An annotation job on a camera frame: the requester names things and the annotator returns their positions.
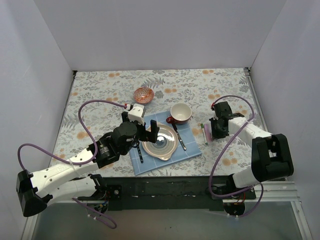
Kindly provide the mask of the white green-tipped marker pen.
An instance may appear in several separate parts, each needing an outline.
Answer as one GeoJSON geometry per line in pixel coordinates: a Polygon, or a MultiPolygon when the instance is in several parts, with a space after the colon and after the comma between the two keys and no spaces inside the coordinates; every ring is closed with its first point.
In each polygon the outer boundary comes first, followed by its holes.
{"type": "Polygon", "coordinates": [[[205,126],[203,123],[200,124],[201,127],[201,131],[202,131],[202,135],[203,135],[203,139],[204,139],[204,144],[208,145],[208,141],[207,141],[207,137],[206,137],[206,131],[205,131],[205,126]]]}

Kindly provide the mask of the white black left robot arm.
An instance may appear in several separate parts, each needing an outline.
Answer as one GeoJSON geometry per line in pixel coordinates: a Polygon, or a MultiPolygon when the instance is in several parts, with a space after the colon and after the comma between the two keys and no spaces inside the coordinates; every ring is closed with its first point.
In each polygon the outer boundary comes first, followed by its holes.
{"type": "Polygon", "coordinates": [[[122,123],[118,127],[68,160],[63,159],[59,164],[35,172],[22,167],[17,175],[16,192],[24,217],[45,210],[57,199],[56,192],[62,185],[117,162],[139,142],[157,141],[160,128],[155,120],[150,121],[150,129],[147,129],[143,117],[131,112],[121,115],[122,123]]]}

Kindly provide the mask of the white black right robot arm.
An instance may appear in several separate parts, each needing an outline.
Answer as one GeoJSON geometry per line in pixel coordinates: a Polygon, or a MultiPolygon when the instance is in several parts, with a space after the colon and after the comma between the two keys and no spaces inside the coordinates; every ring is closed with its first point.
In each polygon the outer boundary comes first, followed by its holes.
{"type": "Polygon", "coordinates": [[[294,165],[288,139],[283,134],[272,134],[258,128],[241,113],[234,113],[226,102],[213,103],[215,115],[210,118],[214,139],[231,135],[240,138],[251,147],[250,167],[227,177],[226,184],[213,186],[209,177],[208,191],[215,198],[237,199],[253,186],[265,181],[292,176],[294,165]]]}

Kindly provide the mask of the silver fork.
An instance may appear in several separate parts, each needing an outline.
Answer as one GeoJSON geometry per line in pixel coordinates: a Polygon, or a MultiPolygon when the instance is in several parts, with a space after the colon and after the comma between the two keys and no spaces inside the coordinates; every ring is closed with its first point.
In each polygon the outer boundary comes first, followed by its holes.
{"type": "Polygon", "coordinates": [[[140,162],[143,164],[144,163],[144,159],[143,159],[143,156],[142,156],[140,145],[137,145],[136,149],[137,149],[137,152],[138,152],[138,156],[139,156],[140,162]]]}

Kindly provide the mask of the cream grey plate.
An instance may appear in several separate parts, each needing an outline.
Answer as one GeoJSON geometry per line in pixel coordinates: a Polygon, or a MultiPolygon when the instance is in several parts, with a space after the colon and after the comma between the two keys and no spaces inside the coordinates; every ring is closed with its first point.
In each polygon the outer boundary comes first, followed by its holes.
{"type": "Polygon", "coordinates": [[[168,161],[178,147],[178,136],[173,128],[157,123],[159,132],[156,143],[142,142],[144,151],[157,159],[168,161]]]}

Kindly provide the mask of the silver patterned knife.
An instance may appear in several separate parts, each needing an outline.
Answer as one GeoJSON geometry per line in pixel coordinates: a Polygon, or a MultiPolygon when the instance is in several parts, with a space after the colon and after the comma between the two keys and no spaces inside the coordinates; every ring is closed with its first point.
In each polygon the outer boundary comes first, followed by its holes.
{"type": "Polygon", "coordinates": [[[174,131],[175,131],[176,134],[177,134],[177,137],[178,137],[178,140],[179,140],[180,145],[182,146],[183,150],[186,151],[187,148],[186,148],[186,146],[185,146],[185,144],[184,144],[184,142],[183,142],[183,140],[182,140],[182,138],[181,138],[181,136],[180,136],[180,134],[179,134],[179,132],[178,132],[178,128],[177,128],[176,124],[175,124],[175,123],[172,123],[171,125],[172,125],[174,131]]]}

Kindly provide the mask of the red white cup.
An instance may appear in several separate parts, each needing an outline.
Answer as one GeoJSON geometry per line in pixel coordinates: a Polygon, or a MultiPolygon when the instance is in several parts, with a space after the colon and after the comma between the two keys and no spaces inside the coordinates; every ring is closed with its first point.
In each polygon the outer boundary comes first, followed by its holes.
{"type": "Polygon", "coordinates": [[[192,116],[192,109],[185,103],[176,103],[170,109],[168,124],[185,124],[192,116]]]}

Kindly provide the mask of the blue checked placemat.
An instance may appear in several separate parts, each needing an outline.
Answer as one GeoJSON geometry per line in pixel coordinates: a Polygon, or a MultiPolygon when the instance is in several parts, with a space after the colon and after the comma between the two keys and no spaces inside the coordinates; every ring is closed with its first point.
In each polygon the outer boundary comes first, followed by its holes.
{"type": "Polygon", "coordinates": [[[177,131],[166,122],[169,111],[154,113],[144,117],[146,129],[150,121],[157,121],[159,132],[155,143],[140,141],[139,148],[129,151],[133,171],[136,176],[200,156],[201,150],[188,123],[177,124],[177,131]]]}

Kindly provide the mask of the red patterned bowl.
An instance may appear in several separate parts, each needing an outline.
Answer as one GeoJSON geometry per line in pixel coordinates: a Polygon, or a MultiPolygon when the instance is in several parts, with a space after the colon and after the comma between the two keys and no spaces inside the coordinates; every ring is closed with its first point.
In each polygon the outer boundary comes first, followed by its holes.
{"type": "Polygon", "coordinates": [[[139,87],[133,93],[133,98],[138,104],[148,104],[155,96],[154,91],[146,86],[139,87]]]}

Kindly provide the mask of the floral patterned tablecloth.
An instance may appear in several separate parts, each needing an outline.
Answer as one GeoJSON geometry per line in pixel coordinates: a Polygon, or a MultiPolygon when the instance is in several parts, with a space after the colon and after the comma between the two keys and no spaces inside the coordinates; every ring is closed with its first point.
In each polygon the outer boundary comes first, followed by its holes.
{"type": "Polygon", "coordinates": [[[202,152],[200,156],[145,173],[147,177],[231,175],[251,164],[251,148],[239,138],[227,150],[227,138],[205,145],[201,123],[208,123],[215,101],[227,101],[235,113],[253,118],[264,129],[252,85],[242,68],[87,71],[75,75],[63,121],[53,150],[56,157],[69,159],[93,140],[112,131],[121,122],[123,109],[117,104],[134,102],[140,87],[154,91],[146,115],[168,111],[176,103],[192,109],[188,124],[202,152]]]}

